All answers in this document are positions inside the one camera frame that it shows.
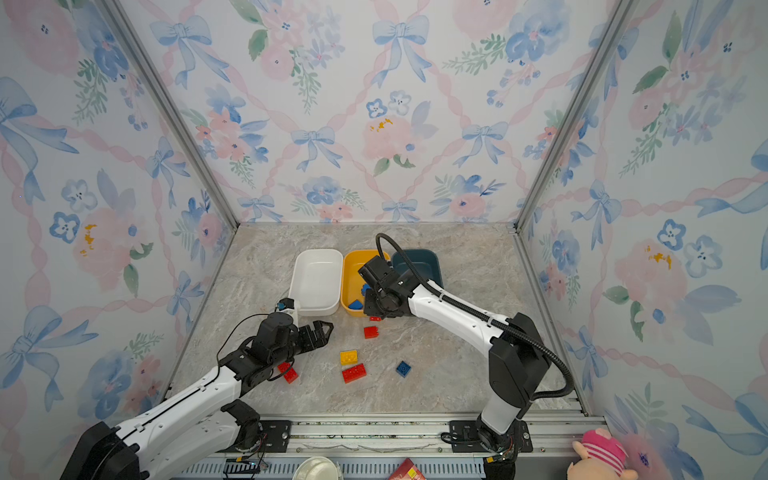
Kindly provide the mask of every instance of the black bracket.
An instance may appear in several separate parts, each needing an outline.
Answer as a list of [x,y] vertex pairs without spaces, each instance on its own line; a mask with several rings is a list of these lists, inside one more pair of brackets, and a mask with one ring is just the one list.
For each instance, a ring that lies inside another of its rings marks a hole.
[[[262,435],[266,433],[262,451],[266,453],[285,453],[290,440],[290,420],[261,420]],[[222,450],[225,453],[240,453],[234,446]]]
[[[473,442],[451,445],[454,453],[489,453],[488,450],[483,448],[482,443],[480,443],[476,422],[476,420],[452,420],[451,422],[448,422],[449,431],[455,441]],[[522,427],[522,433],[520,434],[522,437],[522,448],[520,452],[533,452],[533,442],[531,442],[531,434],[528,432],[528,424],[522,420],[519,420],[519,422]]]

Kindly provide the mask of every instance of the yellow toy brick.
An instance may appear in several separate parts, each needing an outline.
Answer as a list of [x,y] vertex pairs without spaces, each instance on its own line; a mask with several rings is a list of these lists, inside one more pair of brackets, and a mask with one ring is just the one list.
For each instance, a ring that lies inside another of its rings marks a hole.
[[342,365],[355,365],[357,363],[357,350],[350,350],[348,352],[341,352],[339,359]]

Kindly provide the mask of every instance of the plastic container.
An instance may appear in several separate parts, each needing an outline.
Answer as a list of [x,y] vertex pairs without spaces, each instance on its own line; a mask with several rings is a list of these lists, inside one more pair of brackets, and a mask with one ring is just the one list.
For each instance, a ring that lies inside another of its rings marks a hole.
[[[432,280],[442,288],[440,262],[437,260],[435,252],[423,248],[404,248],[403,251],[406,252],[408,258],[411,259],[416,269],[424,278]],[[401,274],[408,271],[408,265],[406,265],[406,262],[402,259],[402,255],[399,253],[392,255],[392,268],[395,269],[397,273]]]
[[[365,303],[366,298],[362,295],[362,286],[366,282],[357,273],[357,270],[360,270],[361,266],[378,254],[377,250],[353,250],[344,257],[344,269],[341,280],[341,304],[351,316],[366,316],[362,312],[362,308],[360,310],[352,310],[349,308],[349,305],[355,300]],[[387,252],[384,253],[384,258],[389,260]]]
[[339,308],[343,256],[338,250],[304,250],[296,257],[288,297],[302,316],[331,315]]
[[304,460],[296,472],[293,480],[343,480],[341,468],[329,458],[310,457]]

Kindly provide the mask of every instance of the robotic arm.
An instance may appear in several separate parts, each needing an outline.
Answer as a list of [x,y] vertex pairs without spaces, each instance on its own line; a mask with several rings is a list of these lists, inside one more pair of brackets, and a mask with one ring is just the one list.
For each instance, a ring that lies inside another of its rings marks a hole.
[[[384,260],[381,239],[402,255],[409,267],[397,273]],[[384,233],[376,235],[379,255],[358,273],[371,286],[366,291],[363,311],[381,318],[414,315],[446,328],[471,343],[488,358],[488,381],[493,390],[477,420],[478,437],[490,452],[517,453],[520,440],[516,423],[534,400],[566,396],[573,391],[573,377],[567,366],[541,341],[533,321],[517,313],[513,318],[499,315],[450,295],[419,274],[408,255]],[[536,389],[554,363],[565,378],[565,387],[553,392]]]
[[283,299],[280,305],[283,310],[267,314],[255,336],[193,385],[112,429],[104,422],[90,427],[61,479],[165,480],[232,445],[244,452],[260,446],[260,416],[239,398],[265,380],[280,378],[270,378],[280,363],[325,346],[333,331],[332,323],[320,320],[313,322],[314,329],[299,328],[293,301]]

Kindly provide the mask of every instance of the dark blue bin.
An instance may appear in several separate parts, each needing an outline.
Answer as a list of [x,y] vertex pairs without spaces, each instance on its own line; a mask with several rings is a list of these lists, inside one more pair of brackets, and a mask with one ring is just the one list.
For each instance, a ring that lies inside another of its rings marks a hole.
[[[424,278],[432,280],[442,288],[440,262],[437,260],[435,252],[423,248],[406,248],[404,251]],[[408,265],[406,265],[406,262],[402,259],[402,255],[397,252],[392,255],[392,268],[395,269],[397,273],[405,273],[408,271]]]

